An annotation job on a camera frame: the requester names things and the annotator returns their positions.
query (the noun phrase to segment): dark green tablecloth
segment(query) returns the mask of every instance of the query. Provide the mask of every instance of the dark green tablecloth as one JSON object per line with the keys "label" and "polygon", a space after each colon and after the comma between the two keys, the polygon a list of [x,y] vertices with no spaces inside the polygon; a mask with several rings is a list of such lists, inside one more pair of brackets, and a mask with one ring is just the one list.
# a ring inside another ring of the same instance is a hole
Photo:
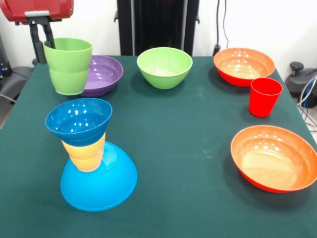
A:
{"label": "dark green tablecloth", "polygon": [[258,119],[248,112],[249,89],[220,79],[211,57],[194,58],[185,80],[167,91],[145,81],[136,57],[116,59],[124,75],[102,97],[113,106],[107,140],[135,162],[135,191],[100,213],[64,201],[59,181],[68,156],[45,117],[77,97],[57,94],[48,67],[38,65],[0,131],[0,237],[317,236],[316,185],[289,194],[261,191],[240,176],[230,156],[235,133],[255,124],[290,129],[316,148],[286,88],[272,115]]}

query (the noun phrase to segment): blue bowl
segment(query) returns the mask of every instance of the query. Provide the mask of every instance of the blue bowl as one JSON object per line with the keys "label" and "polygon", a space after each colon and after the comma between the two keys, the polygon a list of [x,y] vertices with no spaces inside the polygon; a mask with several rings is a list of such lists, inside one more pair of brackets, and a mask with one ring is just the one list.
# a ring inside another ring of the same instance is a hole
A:
{"label": "blue bowl", "polygon": [[68,160],[60,189],[74,208],[100,212],[123,203],[134,191],[137,180],[137,169],[130,157],[118,146],[106,142],[102,163],[92,172],[79,171]]}
{"label": "blue bowl", "polygon": [[81,98],[54,108],[46,117],[46,127],[65,143],[86,146],[97,142],[106,131],[112,107],[105,100]]}

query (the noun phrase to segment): floor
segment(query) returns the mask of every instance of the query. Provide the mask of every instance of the floor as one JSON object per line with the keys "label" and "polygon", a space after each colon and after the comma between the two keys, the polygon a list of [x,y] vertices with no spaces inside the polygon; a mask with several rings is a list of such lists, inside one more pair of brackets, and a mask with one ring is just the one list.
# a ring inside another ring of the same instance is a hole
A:
{"label": "floor", "polygon": [[[300,114],[302,114],[302,110],[300,108],[298,108],[298,110]],[[314,123],[317,124],[317,107],[308,109],[308,116],[309,117],[306,117],[305,114],[302,114],[303,120],[306,122],[309,131],[317,143],[317,126],[314,125]]]}
{"label": "floor", "polygon": [[0,99],[0,130],[2,129],[5,120],[8,118],[13,105],[7,99]]}

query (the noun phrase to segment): green cup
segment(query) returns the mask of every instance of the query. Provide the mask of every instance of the green cup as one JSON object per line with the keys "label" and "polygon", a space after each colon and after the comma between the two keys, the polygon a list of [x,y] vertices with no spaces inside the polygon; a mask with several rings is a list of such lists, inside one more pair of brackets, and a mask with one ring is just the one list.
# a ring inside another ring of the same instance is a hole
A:
{"label": "green cup", "polygon": [[55,49],[44,44],[44,54],[55,91],[62,95],[81,94],[88,79],[93,46],[72,38],[56,38],[54,42]]}

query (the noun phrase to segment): orange bowl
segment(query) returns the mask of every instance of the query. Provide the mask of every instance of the orange bowl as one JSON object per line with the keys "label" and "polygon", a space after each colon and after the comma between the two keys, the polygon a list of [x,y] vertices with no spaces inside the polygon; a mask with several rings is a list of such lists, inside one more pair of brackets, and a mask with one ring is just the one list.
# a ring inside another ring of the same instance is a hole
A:
{"label": "orange bowl", "polygon": [[246,48],[219,51],[213,62],[225,81],[239,87],[250,87],[253,79],[269,77],[275,70],[270,57]]}
{"label": "orange bowl", "polygon": [[317,179],[317,153],[299,135],[271,125],[238,132],[231,155],[241,174],[256,187],[275,193],[294,192]]}

